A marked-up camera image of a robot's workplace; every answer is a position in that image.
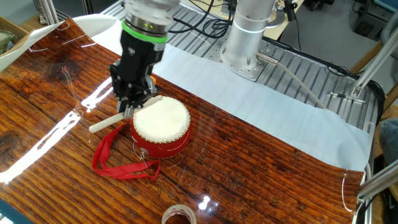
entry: wooden table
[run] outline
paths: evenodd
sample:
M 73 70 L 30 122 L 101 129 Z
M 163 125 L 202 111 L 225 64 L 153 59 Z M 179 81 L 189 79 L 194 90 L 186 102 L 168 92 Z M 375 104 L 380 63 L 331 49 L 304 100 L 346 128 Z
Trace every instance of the wooden table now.
M 182 0 L 182 1 L 187 2 L 188 4 L 191 4 L 188 0 Z M 207 4 L 209 4 L 209 3 L 211 2 L 211 0 L 202 0 L 202 1 L 205 2 L 205 3 L 207 3 Z M 194 2 L 195 2 L 195 4 L 197 4 L 198 6 L 200 6 L 202 9 L 206 9 L 206 10 L 208 9 L 208 5 L 206 5 L 206 4 L 204 4 L 204 3 L 200 2 L 200 1 L 194 1 Z M 301 7 L 301 5 L 303 4 L 303 2 L 304 2 L 304 0 L 297 0 L 297 1 L 295 1 L 295 3 L 297 3 L 297 5 L 298 5 L 297 8 L 294 9 L 295 12 L 297 12 L 297 10 Z M 214 5 L 219 5 L 219 4 L 222 4 L 222 3 L 223 3 L 223 1 L 221 1 L 221 0 L 215 0 Z M 221 6 L 212 7 L 211 10 L 210 10 L 210 12 L 211 12 L 212 14 L 216 15 L 216 16 L 222 17 L 222 18 L 224 18 L 224 19 L 228 19 L 228 16 L 222 15 L 222 14 L 221 14 Z M 282 33 L 283 33 L 283 31 L 285 30 L 285 28 L 286 28 L 286 26 L 287 26 L 288 23 L 289 23 L 289 22 L 288 22 L 288 20 L 287 20 L 286 14 L 285 14 L 285 22 L 283 22 L 283 23 L 282 23 L 280 26 L 278 26 L 278 27 L 275 27 L 275 28 L 272 28 L 272 29 L 266 29 L 266 30 L 264 31 L 264 36 L 269 37 L 269 38 L 272 38 L 272 39 L 274 39 L 274 40 L 277 40 L 277 39 L 282 35 Z
M 160 77 L 161 94 L 191 114 L 188 146 L 162 160 L 155 180 L 99 176 L 94 151 L 121 123 L 88 127 L 116 112 L 115 97 L 101 97 L 111 84 L 101 84 L 117 58 L 69 19 L 0 73 L 0 198 L 28 219 L 160 223 L 184 204 L 198 223 L 352 222 L 362 172 L 322 163 Z M 135 162 L 126 128 L 107 166 Z

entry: white cylinder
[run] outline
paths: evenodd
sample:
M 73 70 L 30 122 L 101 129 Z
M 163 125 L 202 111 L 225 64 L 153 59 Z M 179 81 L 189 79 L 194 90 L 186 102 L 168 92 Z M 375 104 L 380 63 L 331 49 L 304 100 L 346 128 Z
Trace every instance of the white cylinder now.
M 274 4 L 274 0 L 238 2 L 231 33 L 221 49 L 224 61 L 242 68 L 255 63 L 260 41 Z

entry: cable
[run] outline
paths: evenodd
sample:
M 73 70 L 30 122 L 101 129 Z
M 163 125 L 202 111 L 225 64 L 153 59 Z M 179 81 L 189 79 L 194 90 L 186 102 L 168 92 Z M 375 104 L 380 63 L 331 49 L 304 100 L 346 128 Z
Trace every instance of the cable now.
M 303 82 L 301 82 L 301 80 L 297 78 L 293 74 L 293 72 L 291 72 L 285 65 L 281 64 L 280 62 L 277 62 L 276 65 L 283 69 L 287 74 L 289 74 L 296 82 L 298 82 L 298 84 L 300 84 L 300 86 L 313 98 L 313 100 L 315 100 L 315 102 L 317 102 L 317 104 L 321 108 L 327 109 L 326 106 L 318 99 L 318 97 L 315 96 L 315 94 Z
M 354 4 L 353 4 L 353 12 L 358 13 L 359 10 L 357 10 L 357 11 L 354 10 L 355 4 L 356 4 L 356 0 L 354 0 L 354 1 L 355 1 L 355 2 L 354 2 Z
M 192 0 L 192 1 L 202 2 L 203 4 L 205 4 L 205 5 L 207 5 L 207 6 L 210 6 L 207 2 L 202 1 L 202 0 Z M 217 6 L 227 6 L 228 4 L 229 4 L 229 3 L 223 3 L 223 4 L 215 5 L 215 6 L 213 6 L 213 7 L 217 7 Z
M 200 30 L 200 29 L 198 28 L 198 26 L 206 19 L 207 15 L 209 14 L 208 12 L 209 12 L 209 11 L 211 10 L 211 8 L 213 7 L 212 4 L 213 4 L 214 0 L 211 0 L 210 5 L 209 5 L 209 8 L 207 9 L 207 11 L 204 10 L 204 9 L 202 9 L 201 7 L 199 7 L 199 6 L 198 6 L 197 4 L 195 4 L 193 1 L 196 1 L 196 0 L 190 0 L 190 2 L 191 2 L 192 4 L 194 4 L 197 8 L 199 8 L 199 9 L 201 9 L 203 12 L 205 12 L 205 15 L 202 17 L 202 19 L 201 19 L 197 24 L 195 24 L 194 26 L 192 26 L 192 25 L 188 24 L 187 22 L 184 22 L 184 21 L 182 21 L 182 20 L 180 20 L 180 19 L 174 18 L 174 21 L 179 22 L 179 23 L 181 23 L 181 24 L 183 24 L 183 25 L 189 27 L 189 29 L 178 30 L 178 31 L 177 31 L 177 30 L 171 30 L 171 31 L 169 31 L 169 32 L 170 32 L 170 33 L 173 33 L 173 34 L 179 34 L 179 33 L 188 32 L 188 31 L 191 31 L 191 30 L 195 30 L 195 31 L 197 31 L 198 33 L 203 34 L 203 35 L 205 35 L 205 36 L 207 36 L 207 37 L 210 37 L 210 38 L 218 39 L 218 38 L 223 37 L 223 36 L 227 33 L 228 28 L 229 28 L 229 25 L 231 24 L 232 11 L 231 11 L 231 10 L 229 11 L 228 20 L 224 20 L 224 19 L 210 19 L 209 21 L 207 21 L 207 22 L 203 25 L 202 30 Z M 207 33 L 205 30 L 206 30 L 210 25 L 211 25 L 211 28 L 212 28 L 213 30 L 219 30 L 219 32 L 217 32 L 217 33 L 215 33 L 215 34 L 209 34 L 209 33 Z
M 371 206 L 372 202 L 374 201 L 374 199 L 376 199 L 377 195 L 373 196 L 373 198 L 368 202 L 368 204 L 366 204 L 361 216 L 357 219 L 356 223 L 358 223 L 359 221 L 361 221 L 363 218 L 365 218 L 365 213 L 368 210 L 368 208 Z
M 339 76 L 339 77 L 349 77 L 349 76 L 353 76 L 354 75 L 354 74 L 350 73 L 348 68 L 346 68 L 344 66 L 339 66 L 339 68 L 343 68 L 344 71 L 348 73 L 347 75 L 342 74 L 340 71 L 335 70 L 335 68 L 332 68 L 331 66 L 328 66 L 327 68 L 328 68 L 330 73 L 332 73 L 332 74 L 334 74 L 336 76 Z
M 300 51 L 301 51 L 299 20 L 298 20 L 297 18 L 296 18 L 296 24 L 297 24 L 297 40 L 298 40 L 298 46 L 300 47 Z
M 213 3 L 214 3 L 214 0 L 211 0 L 209 8 L 207 9 L 205 15 L 199 20 L 199 22 L 197 22 L 193 26 L 186 25 L 187 27 L 189 27 L 189 29 L 186 29 L 186 30 L 170 30 L 169 32 L 172 33 L 172 34 L 181 34 L 181 33 L 188 32 L 188 31 L 191 31 L 191 30 L 197 28 L 206 19 L 207 15 L 210 13 L 210 9 L 211 9 L 211 7 L 213 7 Z

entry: red strap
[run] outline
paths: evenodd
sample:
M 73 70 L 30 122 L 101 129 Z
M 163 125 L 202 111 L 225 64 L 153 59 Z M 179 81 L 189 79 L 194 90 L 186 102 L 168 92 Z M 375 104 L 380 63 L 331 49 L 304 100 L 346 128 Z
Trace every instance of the red strap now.
M 103 176 L 108 176 L 108 177 L 113 177 L 115 179 L 134 179 L 134 178 L 143 178 L 143 177 L 149 177 L 151 180 L 154 180 L 157 175 L 159 174 L 160 171 L 160 160 L 158 161 L 147 161 L 146 165 L 145 163 L 137 163 L 137 164 L 128 164 L 128 165 L 123 165 L 119 167 L 108 167 L 105 165 L 106 161 L 108 160 L 108 157 L 110 155 L 109 149 L 111 148 L 113 139 L 115 135 L 126 125 L 128 122 L 124 123 L 120 127 L 116 128 L 113 130 L 111 133 L 109 133 L 107 136 L 105 136 L 104 139 L 99 143 L 95 153 L 94 153 L 94 158 L 93 158 L 93 170 L 97 172 L 99 175 Z M 101 161 L 101 164 L 104 169 L 99 169 L 97 166 L 98 160 Z M 157 165 L 157 170 L 155 175 L 151 176 L 148 174 L 130 174 L 132 172 L 139 172 L 145 170 L 147 167 L 150 167 L 153 164 L 158 164 Z

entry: red drum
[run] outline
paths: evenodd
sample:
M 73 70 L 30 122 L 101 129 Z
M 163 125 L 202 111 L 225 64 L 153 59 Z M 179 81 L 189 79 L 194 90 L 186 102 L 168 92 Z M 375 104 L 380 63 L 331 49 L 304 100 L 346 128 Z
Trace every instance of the red drum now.
M 164 96 L 131 119 L 134 144 L 145 155 L 165 159 L 181 152 L 188 144 L 192 125 L 189 112 L 178 100 Z

